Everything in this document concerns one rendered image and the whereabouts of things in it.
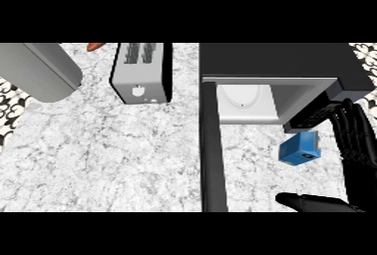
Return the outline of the blue milk carton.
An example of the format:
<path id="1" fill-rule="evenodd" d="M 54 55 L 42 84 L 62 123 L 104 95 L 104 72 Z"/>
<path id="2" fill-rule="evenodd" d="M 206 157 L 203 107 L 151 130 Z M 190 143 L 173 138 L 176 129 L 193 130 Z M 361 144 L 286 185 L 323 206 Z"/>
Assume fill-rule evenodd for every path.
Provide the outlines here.
<path id="1" fill-rule="evenodd" d="M 289 165 L 300 165 L 321 157 L 318 147 L 321 137 L 317 131 L 300 131 L 281 145 L 278 160 Z"/>

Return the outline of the silver toaster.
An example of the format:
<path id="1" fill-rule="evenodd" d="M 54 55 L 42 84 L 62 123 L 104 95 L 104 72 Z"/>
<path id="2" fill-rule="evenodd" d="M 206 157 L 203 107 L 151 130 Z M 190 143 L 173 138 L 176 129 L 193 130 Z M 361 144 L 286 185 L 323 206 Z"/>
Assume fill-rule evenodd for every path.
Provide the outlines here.
<path id="1" fill-rule="evenodd" d="M 120 43 L 110 83 L 127 105 L 169 103 L 173 99 L 173 44 Z"/>

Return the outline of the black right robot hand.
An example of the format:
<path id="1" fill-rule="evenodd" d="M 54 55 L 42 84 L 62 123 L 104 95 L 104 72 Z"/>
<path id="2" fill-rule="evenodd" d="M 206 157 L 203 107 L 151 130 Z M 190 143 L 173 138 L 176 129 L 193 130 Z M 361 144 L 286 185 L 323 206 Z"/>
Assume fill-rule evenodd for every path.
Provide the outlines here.
<path id="1" fill-rule="evenodd" d="M 281 192 L 275 201 L 297 212 L 377 213 L 377 137 L 363 108 L 346 99 L 330 115 L 342 156 L 348 201 Z"/>

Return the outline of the black microwave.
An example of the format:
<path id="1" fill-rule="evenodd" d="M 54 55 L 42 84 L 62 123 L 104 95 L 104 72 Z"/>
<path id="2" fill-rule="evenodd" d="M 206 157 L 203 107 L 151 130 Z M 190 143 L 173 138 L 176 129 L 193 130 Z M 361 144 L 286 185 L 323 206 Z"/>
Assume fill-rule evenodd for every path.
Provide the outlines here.
<path id="1" fill-rule="evenodd" d="M 340 103 L 374 91 L 345 43 L 201 43 L 200 78 L 216 84 L 224 125 L 317 127 Z"/>

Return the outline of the grey rounded appliance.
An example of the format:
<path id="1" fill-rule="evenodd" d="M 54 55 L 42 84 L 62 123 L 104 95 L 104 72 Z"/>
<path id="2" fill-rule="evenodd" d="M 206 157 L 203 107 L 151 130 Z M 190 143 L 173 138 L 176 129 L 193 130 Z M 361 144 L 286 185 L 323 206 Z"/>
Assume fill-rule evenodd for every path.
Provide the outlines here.
<path id="1" fill-rule="evenodd" d="M 0 43 L 0 77 L 45 103 L 79 90 L 83 72 L 58 43 Z"/>

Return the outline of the black microwave door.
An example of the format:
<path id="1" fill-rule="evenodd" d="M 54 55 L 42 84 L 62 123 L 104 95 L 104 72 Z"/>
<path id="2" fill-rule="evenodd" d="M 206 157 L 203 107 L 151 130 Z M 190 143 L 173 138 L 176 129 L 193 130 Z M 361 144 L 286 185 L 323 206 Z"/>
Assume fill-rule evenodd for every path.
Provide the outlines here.
<path id="1" fill-rule="evenodd" d="M 216 83 L 203 82 L 198 88 L 201 211 L 228 212 Z"/>

